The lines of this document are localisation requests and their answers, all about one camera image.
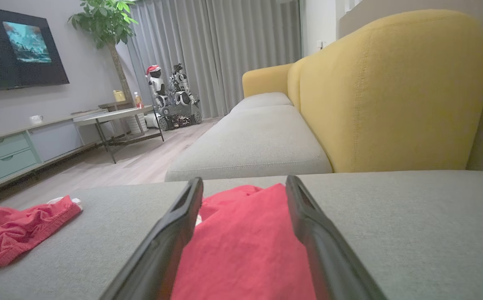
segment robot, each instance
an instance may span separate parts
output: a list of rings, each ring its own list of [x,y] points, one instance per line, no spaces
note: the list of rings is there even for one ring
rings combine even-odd
[[[173,73],[169,77],[169,81],[172,82],[173,90],[175,92],[175,99],[177,104],[190,105],[195,103],[194,95],[190,91],[190,85],[188,84],[188,76],[181,72],[182,63],[173,66]]]
[[[158,65],[150,66],[146,71],[147,82],[151,89],[152,97],[156,104],[163,108],[167,105],[168,96],[166,94],[166,86],[162,76],[162,68]]]
[[[157,66],[147,68],[146,77],[154,99],[155,112],[158,112],[158,127],[171,130],[203,122],[199,109],[199,99],[195,99],[188,85],[186,74],[181,72],[182,65],[173,66],[169,77],[170,86],[166,89],[160,76],[162,69]]]

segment white wall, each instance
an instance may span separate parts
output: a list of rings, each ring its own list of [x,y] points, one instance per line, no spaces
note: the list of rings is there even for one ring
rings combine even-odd
[[[336,40],[336,0],[301,0],[300,4],[303,55],[307,56],[318,51],[318,40],[324,46]]]
[[[27,127],[32,115],[43,115],[44,120],[51,121],[114,101],[112,91],[120,90],[121,85],[110,53],[97,50],[89,36],[67,23],[80,11],[79,5],[79,0],[0,0],[2,10],[47,19],[70,80],[66,85],[0,91],[0,134]],[[118,46],[120,53],[126,50],[125,45]],[[133,74],[128,71],[132,70],[130,59],[124,63],[127,73]]]

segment bottle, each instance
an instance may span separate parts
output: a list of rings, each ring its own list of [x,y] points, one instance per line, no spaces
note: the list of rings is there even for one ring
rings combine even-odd
[[[134,103],[137,108],[143,108],[143,101],[141,100],[140,95],[138,95],[138,92],[134,92]]]

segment wooden floor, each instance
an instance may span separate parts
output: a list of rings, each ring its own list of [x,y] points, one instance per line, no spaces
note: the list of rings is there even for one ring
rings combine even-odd
[[[51,167],[38,179],[27,178],[0,190],[0,206],[26,209],[78,189],[164,182],[171,162],[219,120],[166,131],[165,142],[158,137],[126,146],[115,154],[115,165],[103,147],[90,150]]]

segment mug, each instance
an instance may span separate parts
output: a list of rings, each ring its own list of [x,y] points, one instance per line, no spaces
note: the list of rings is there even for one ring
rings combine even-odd
[[[29,119],[30,119],[30,123],[32,123],[32,125],[38,125],[38,124],[42,123],[43,116],[32,116]]]

